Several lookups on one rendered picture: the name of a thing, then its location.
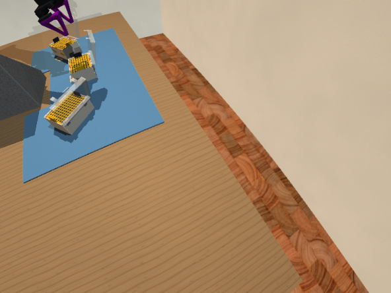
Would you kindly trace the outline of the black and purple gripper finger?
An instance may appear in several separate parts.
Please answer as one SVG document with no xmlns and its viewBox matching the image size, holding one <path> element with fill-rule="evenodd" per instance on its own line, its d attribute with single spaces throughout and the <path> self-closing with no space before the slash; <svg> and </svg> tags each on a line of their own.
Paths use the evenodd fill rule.
<svg viewBox="0 0 391 293">
<path fill-rule="evenodd" d="M 62 27 L 64 32 L 61 31 L 60 29 L 56 28 L 52 24 L 50 24 L 50 22 L 53 21 L 53 20 L 57 20 L 59 22 L 59 24 L 61 25 L 61 27 Z M 62 19 L 61 15 L 60 15 L 59 11 L 55 12 L 54 14 L 52 14 L 51 17 L 49 17 L 46 20 L 42 21 L 40 24 L 42 26 L 45 26 L 45 27 L 47 27 L 49 29 L 52 29 L 52 30 L 54 30 L 54 31 L 64 35 L 64 36 L 68 36 L 69 35 L 69 33 L 68 33 L 68 31 L 67 31 L 67 29 L 65 27 L 65 24 L 63 22 L 63 19 Z"/>
<path fill-rule="evenodd" d="M 66 9 L 67 9 L 67 13 L 69 15 L 69 18 L 67 18 L 58 8 L 65 5 Z M 68 0 L 63 0 L 62 4 L 60 4 L 59 6 L 55 6 L 51 8 L 51 10 L 53 10 L 54 12 L 56 11 L 59 11 L 60 15 L 62 18 L 64 18 L 67 22 L 69 23 L 73 23 L 73 17 L 72 17 L 72 14 L 71 14 L 71 10 L 69 8 L 69 3 L 68 3 Z"/>
</svg>

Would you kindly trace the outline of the blue flat mat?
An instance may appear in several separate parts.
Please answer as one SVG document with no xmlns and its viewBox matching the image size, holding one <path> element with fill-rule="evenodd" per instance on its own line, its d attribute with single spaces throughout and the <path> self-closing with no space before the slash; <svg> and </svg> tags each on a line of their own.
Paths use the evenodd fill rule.
<svg viewBox="0 0 391 293">
<path fill-rule="evenodd" d="M 24 117 L 23 183 L 122 139 L 164 123 L 114 28 L 93 33 L 97 78 L 87 81 L 94 109 L 70 135 L 44 116 L 50 106 Z M 50 47 L 32 54 L 31 67 L 50 71 L 50 99 L 70 82 L 68 60 Z"/>
</svg>

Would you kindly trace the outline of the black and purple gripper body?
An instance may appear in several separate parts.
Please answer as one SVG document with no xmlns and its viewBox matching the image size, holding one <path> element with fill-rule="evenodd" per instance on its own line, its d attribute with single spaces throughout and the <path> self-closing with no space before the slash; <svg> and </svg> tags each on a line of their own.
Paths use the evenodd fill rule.
<svg viewBox="0 0 391 293">
<path fill-rule="evenodd" d="M 46 20 L 47 18 L 51 17 L 52 13 L 49 13 L 49 9 L 56 7 L 60 4 L 62 4 L 63 0 L 51 0 L 47 2 L 46 4 L 43 4 L 40 0 L 34 0 L 37 4 L 38 7 L 36 8 L 35 15 L 39 18 L 38 22 L 41 23 L 42 21 Z"/>
</svg>

